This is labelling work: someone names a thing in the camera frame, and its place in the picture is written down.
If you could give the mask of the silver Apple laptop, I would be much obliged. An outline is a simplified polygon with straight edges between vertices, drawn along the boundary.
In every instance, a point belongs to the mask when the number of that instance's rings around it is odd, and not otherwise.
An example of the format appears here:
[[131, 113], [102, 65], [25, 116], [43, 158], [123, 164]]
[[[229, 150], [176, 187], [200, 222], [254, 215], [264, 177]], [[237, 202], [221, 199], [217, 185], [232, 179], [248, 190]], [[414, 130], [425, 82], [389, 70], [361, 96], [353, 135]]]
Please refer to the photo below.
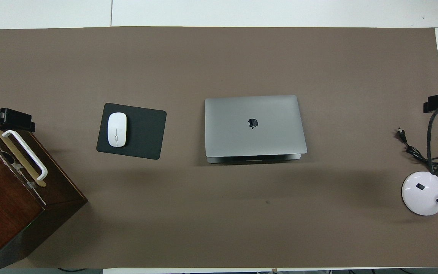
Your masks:
[[307, 151], [297, 96], [205, 99], [208, 163], [298, 160]]

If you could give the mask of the white desk lamp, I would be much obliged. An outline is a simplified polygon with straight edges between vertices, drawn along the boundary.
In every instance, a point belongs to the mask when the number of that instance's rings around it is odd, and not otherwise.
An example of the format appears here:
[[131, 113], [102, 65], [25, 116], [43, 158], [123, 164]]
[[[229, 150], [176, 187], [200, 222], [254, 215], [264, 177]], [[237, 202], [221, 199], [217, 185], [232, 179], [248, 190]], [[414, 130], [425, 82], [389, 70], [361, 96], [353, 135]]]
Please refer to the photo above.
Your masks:
[[412, 212], [429, 216], [438, 213], [438, 177], [429, 172], [409, 175], [401, 188], [404, 204]]

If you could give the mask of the dark brown wooden box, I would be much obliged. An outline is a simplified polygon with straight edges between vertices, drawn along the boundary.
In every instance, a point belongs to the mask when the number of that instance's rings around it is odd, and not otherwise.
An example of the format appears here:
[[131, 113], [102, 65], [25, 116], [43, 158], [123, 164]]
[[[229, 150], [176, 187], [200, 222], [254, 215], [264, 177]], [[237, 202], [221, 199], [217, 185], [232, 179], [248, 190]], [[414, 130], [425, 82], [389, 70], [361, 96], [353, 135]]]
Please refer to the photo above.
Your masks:
[[38, 165], [0, 131], [0, 269], [27, 257], [87, 203], [35, 135], [18, 133], [48, 173], [42, 186]]

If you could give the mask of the white computer mouse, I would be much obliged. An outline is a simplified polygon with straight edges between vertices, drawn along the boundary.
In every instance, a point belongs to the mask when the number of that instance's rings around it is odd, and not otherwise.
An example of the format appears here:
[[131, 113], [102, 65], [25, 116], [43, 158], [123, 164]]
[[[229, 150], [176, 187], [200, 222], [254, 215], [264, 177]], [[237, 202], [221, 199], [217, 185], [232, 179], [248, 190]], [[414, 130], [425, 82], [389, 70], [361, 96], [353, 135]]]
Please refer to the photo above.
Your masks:
[[109, 115], [107, 124], [108, 144], [112, 147], [124, 147], [127, 142], [127, 116], [122, 112]]

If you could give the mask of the black mouse pad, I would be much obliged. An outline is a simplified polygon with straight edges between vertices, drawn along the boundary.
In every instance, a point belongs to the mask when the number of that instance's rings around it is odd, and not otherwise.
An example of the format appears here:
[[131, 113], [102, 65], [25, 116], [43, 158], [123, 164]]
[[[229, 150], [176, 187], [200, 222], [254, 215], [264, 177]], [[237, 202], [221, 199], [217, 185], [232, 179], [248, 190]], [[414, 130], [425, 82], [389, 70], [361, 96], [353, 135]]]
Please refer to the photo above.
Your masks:
[[[107, 124], [110, 114], [125, 113], [127, 116], [127, 142], [124, 147], [108, 144]], [[106, 103], [103, 108], [96, 150], [108, 154], [125, 155], [157, 160], [165, 134], [167, 113], [163, 110]]]

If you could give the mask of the brown paper table mat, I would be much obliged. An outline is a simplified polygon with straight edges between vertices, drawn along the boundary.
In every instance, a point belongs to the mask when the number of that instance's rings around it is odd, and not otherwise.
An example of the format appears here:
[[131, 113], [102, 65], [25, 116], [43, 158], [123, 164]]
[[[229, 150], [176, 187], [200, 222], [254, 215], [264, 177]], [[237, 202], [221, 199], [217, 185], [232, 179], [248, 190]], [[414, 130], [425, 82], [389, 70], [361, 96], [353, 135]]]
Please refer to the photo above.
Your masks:
[[[438, 94], [432, 28], [0, 30], [0, 108], [88, 203], [14, 267], [438, 266], [438, 214], [402, 202]], [[297, 95], [308, 152], [210, 165], [205, 99]], [[96, 150], [106, 103], [167, 113], [157, 160]]]

